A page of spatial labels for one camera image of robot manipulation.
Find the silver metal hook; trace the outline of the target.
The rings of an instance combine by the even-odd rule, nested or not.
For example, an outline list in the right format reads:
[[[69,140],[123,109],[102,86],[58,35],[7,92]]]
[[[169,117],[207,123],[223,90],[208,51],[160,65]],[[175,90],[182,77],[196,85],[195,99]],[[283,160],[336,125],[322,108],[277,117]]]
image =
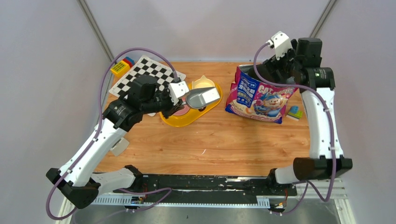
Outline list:
[[[220,94],[216,87],[192,89],[185,97],[186,104],[192,109],[204,108],[219,99]]]

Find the colourful pet food bag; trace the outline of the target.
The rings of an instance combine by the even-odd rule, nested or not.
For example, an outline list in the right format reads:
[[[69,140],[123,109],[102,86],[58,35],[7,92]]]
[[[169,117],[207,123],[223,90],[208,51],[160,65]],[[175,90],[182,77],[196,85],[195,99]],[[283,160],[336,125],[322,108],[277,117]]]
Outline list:
[[[274,87],[248,75],[252,65],[236,68],[225,111],[249,119],[281,124],[296,88]]]

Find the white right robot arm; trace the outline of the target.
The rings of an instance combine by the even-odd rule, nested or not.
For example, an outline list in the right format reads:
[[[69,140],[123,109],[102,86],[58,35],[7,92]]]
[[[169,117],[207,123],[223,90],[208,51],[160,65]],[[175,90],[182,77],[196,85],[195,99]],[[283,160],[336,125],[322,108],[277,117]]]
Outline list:
[[[275,168],[267,181],[267,190],[278,195],[285,184],[308,180],[330,180],[340,177],[353,167],[344,156],[339,142],[334,116],[335,77],[329,67],[321,67],[322,41],[318,38],[291,40],[280,32],[264,47],[275,55],[263,63],[268,74],[279,77],[275,87],[298,88],[309,124],[309,157],[295,158],[292,165]]]

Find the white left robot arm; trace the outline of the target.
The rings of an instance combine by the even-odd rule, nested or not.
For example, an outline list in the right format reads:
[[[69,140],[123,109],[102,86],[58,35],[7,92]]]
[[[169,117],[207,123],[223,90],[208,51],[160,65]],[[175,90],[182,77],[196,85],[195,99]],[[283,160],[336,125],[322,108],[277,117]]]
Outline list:
[[[168,84],[162,91],[155,77],[135,78],[127,92],[109,104],[98,125],[78,152],[61,168],[51,168],[46,176],[78,209],[90,205],[99,195],[127,188],[132,193],[143,187],[141,173],[132,165],[95,174],[104,156],[140,121],[144,114],[161,112],[165,118],[182,105],[189,92],[185,81]]]

